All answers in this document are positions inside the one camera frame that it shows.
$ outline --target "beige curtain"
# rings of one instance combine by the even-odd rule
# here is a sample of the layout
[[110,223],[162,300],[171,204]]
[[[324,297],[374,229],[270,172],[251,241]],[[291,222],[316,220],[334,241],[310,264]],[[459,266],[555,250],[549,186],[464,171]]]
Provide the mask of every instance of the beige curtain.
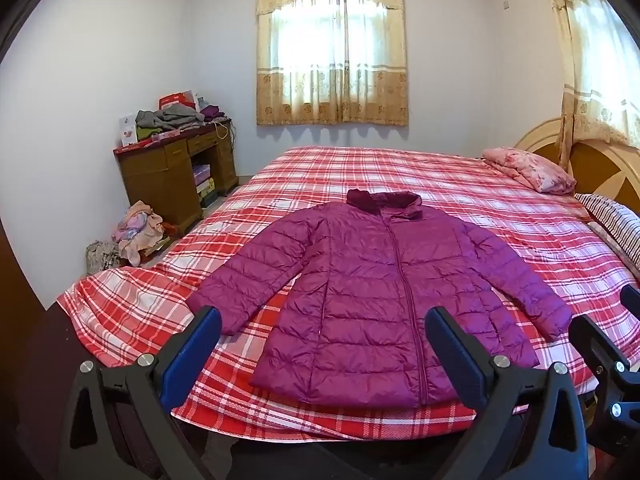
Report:
[[257,123],[408,123],[402,0],[258,0]]
[[580,140],[640,148],[640,50],[607,0],[553,0],[564,59],[560,163]]

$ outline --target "purple puffer jacket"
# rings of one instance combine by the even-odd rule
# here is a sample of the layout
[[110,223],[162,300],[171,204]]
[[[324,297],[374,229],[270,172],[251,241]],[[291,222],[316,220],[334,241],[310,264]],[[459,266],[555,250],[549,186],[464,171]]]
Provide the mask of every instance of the purple puffer jacket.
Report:
[[206,278],[187,300],[222,313],[237,332],[296,275],[252,385],[331,406],[408,408],[456,398],[424,335],[444,306],[492,354],[538,364],[529,340],[491,286],[520,302],[551,340],[572,311],[490,231],[419,196],[351,190],[347,203],[274,222]]

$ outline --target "jacket sleeve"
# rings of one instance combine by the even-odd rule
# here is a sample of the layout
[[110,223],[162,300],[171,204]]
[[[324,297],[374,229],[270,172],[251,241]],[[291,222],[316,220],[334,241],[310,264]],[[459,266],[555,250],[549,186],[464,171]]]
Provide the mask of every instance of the jacket sleeve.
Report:
[[520,302],[533,325],[548,340],[560,337],[573,317],[571,308],[504,241],[488,229],[465,222],[476,248],[476,271],[495,288]]
[[270,224],[207,276],[187,306],[192,312],[214,306],[222,315],[222,333],[234,334],[300,273],[322,218],[319,208],[301,209]]

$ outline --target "wall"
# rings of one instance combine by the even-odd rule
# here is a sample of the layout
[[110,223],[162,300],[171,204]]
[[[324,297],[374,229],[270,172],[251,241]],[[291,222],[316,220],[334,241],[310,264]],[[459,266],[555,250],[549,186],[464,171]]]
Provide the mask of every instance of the wall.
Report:
[[190,0],[194,86],[234,119],[239,174],[292,146],[372,146],[477,156],[492,118],[494,55],[486,0],[405,0],[410,126],[255,124],[256,0]]
[[560,116],[562,55],[551,0],[488,0],[495,30],[496,146],[513,146],[543,121]]
[[188,86],[186,0],[43,0],[0,64],[0,218],[43,305],[129,206],[118,118]]

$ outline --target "headboard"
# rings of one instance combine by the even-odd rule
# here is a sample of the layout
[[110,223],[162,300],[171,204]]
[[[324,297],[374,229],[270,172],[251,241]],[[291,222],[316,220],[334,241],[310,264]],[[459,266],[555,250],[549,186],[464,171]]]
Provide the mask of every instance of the headboard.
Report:
[[[516,148],[537,153],[558,163],[556,139],[561,119],[531,130]],[[640,153],[601,140],[585,140],[571,151],[569,173],[578,181],[576,193],[595,193],[615,200],[640,214]]]

